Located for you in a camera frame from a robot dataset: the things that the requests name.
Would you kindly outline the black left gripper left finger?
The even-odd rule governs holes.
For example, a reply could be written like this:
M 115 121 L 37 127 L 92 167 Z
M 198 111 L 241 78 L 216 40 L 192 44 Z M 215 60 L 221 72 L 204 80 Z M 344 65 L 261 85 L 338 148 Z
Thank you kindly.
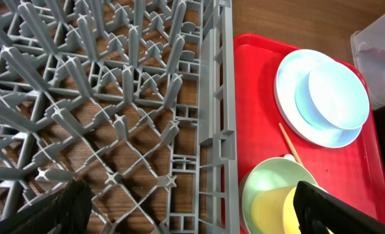
M 4 233 L 85 233 L 92 211 L 92 190 L 79 179 L 10 218 L 0 221 Z

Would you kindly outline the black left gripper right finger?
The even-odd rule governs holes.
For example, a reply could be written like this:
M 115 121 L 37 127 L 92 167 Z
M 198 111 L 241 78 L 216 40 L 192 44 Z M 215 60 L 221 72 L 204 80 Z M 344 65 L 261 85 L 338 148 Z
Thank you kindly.
M 385 224 L 306 181 L 298 182 L 293 207 L 302 234 L 385 234 Z

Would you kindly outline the yellow plastic cup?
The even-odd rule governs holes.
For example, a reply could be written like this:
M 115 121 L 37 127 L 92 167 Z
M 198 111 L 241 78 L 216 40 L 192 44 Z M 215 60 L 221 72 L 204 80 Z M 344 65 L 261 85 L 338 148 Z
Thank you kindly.
M 289 186 L 260 192 L 250 208 L 250 233 L 301 234 L 293 205 L 296 189 Z

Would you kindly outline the light blue small bowl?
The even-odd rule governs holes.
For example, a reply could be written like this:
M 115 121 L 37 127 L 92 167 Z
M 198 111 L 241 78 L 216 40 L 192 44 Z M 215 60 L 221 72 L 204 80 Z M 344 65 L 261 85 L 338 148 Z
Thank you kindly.
M 304 120 L 317 129 L 358 129 L 369 114 L 363 84 L 338 62 L 314 66 L 297 85 L 295 102 Z

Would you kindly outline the red snack wrapper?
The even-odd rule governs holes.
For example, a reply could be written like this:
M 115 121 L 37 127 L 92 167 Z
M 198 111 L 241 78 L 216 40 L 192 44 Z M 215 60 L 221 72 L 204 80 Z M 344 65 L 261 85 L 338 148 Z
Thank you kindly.
M 359 54 L 371 57 L 372 59 L 385 62 L 385 50 L 372 47 L 359 51 Z

